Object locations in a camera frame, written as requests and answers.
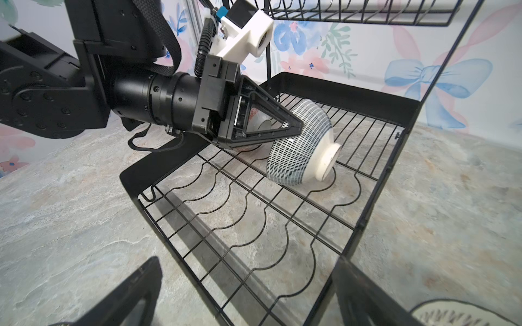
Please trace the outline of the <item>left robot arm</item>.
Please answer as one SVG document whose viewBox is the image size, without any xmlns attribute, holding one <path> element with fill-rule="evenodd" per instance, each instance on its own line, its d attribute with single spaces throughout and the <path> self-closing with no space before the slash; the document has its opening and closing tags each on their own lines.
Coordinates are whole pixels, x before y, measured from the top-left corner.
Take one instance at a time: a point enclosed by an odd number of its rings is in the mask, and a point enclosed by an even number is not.
<svg viewBox="0 0 522 326">
<path fill-rule="evenodd" d="M 1 43 L 1 123 L 49 139 L 105 128 L 164 126 L 233 149 L 298 136 L 303 123 L 240 71 L 271 42 L 273 20 L 248 1 L 210 1 L 193 73 L 160 1 L 67 1 L 73 57 L 35 33 Z"/>
</svg>

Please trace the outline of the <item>dark blue striped bowl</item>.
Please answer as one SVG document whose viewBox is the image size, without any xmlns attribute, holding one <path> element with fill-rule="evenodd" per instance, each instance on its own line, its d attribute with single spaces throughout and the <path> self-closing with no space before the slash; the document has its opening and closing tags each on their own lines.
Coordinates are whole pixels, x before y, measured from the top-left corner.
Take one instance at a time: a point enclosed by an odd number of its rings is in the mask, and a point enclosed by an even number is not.
<svg viewBox="0 0 522 326">
<path fill-rule="evenodd" d="M 341 152 L 326 112 L 311 99 L 301 100 L 292 113 L 303 122 L 296 137 L 274 141 L 266 163 L 266 177 L 281 186 L 324 181 Z"/>
</svg>

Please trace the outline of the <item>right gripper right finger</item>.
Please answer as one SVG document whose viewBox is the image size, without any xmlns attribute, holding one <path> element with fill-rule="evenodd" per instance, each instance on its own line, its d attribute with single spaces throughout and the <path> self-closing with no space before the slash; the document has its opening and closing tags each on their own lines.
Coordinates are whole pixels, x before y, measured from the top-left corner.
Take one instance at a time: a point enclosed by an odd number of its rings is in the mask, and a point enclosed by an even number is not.
<svg viewBox="0 0 522 326">
<path fill-rule="evenodd" d="M 420 325 L 349 259 L 338 259 L 332 273 L 345 325 Z"/>
</svg>

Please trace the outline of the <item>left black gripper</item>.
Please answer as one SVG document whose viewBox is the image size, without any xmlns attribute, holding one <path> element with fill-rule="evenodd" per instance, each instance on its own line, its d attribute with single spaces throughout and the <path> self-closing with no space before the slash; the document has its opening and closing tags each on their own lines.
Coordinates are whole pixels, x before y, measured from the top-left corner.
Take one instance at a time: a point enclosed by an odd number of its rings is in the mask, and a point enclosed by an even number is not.
<svg viewBox="0 0 522 326">
<path fill-rule="evenodd" d="M 190 132 L 222 148 L 299 136 L 303 122 L 247 76 L 239 64 L 207 56 Z"/>
</svg>

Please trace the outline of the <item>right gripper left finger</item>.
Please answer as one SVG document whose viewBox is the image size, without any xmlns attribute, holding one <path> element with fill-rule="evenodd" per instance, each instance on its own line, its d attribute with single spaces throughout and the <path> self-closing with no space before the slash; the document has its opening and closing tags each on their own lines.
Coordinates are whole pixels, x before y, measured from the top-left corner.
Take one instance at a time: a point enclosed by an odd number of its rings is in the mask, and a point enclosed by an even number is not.
<svg viewBox="0 0 522 326">
<path fill-rule="evenodd" d="M 58 325 L 151 325 L 162 285 L 160 260 L 150 257 L 75 322 Z"/>
</svg>

